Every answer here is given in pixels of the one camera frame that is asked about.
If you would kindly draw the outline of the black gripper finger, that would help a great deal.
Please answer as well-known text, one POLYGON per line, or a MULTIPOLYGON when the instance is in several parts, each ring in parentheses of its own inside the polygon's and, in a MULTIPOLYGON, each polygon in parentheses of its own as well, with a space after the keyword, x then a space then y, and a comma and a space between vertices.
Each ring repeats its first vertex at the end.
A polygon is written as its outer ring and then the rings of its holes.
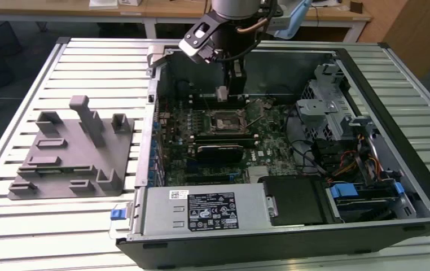
POLYGON ((235 60, 227 65, 227 89, 230 95, 241 95, 246 86, 245 61, 235 60))

